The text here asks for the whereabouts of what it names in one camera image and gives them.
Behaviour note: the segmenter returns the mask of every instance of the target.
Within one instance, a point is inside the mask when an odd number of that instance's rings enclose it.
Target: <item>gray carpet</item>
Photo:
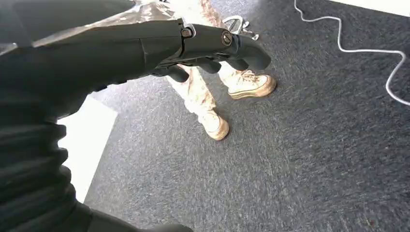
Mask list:
[[[205,75],[231,126],[208,138],[163,78],[94,94],[119,111],[86,203],[135,226],[196,232],[410,231],[410,107],[384,89],[397,55],[345,54],[337,22],[304,23],[291,0],[215,0],[245,15],[272,55],[269,97],[234,101]],[[410,51],[410,18],[325,0],[345,48]],[[393,90],[410,100],[410,62]]]

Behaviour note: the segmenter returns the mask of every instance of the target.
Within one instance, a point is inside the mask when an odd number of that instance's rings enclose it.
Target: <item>white cable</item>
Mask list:
[[[401,98],[399,98],[398,96],[396,96],[390,89],[390,83],[392,82],[393,77],[395,76],[396,72],[398,69],[400,69],[400,67],[403,65],[403,63],[406,61],[406,54],[404,54],[404,52],[402,51],[395,51],[395,50],[379,50],[379,49],[355,49],[355,50],[346,50],[344,48],[342,48],[342,45],[340,44],[340,35],[342,33],[342,20],[340,18],[337,17],[333,17],[333,16],[324,16],[324,17],[320,17],[320,18],[315,18],[315,19],[304,19],[303,18],[303,11],[300,10],[299,8],[297,8],[296,6],[296,0],[294,0],[294,7],[295,9],[300,13],[300,18],[304,21],[304,22],[316,22],[322,19],[334,19],[337,20],[339,22],[339,32],[337,34],[337,45],[339,46],[339,49],[342,52],[347,52],[347,53],[357,53],[357,52],[374,52],[374,53],[394,53],[394,54],[400,54],[402,59],[401,61],[396,65],[395,69],[393,69],[392,73],[390,74],[389,78],[387,79],[386,82],[386,90],[387,93],[396,101],[408,105],[410,106],[410,102],[405,101]]]

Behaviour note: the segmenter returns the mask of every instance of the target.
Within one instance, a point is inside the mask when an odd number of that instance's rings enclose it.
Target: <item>black sleeve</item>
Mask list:
[[[70,170],[61,165],[68,152],[58,147],[66,128],[56,124],[90,92],[143,75],[141,45],[66,48],[0,57],[0,232],[142,231],[76,200]]]

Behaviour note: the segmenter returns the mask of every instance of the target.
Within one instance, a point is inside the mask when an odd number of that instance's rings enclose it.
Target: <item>sneaker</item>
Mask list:
[[[257,76],[251,70],[245,70],[233,73],[234,76],[238,76],[238,81],[228,89],[233,99],[264,97],[276,88],[276,80],[269,75]]]
[[[229,132],[228,122],[223,120],[213,110],[208,110],[202,115],[198,115],[198,121],[204,126],[206,133],[217,141],[225,138]]]

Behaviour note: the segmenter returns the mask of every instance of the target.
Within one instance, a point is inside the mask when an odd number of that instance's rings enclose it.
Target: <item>pants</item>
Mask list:
[[[211,6],[210,0],[168,0],[170,4],[184,17],[188,23],[202,24],[219,28],[226,28],[220,14]],[[218,75],[227,87],[236,84],[237,79],[232,76],[236,72],[228,63],[222,62]],[[197,67],[181,66],[190,76],[184,83],[167,77],[171,86],[185,101],[186,108],[197,115],[216,107],[215,99],[198,71]]]

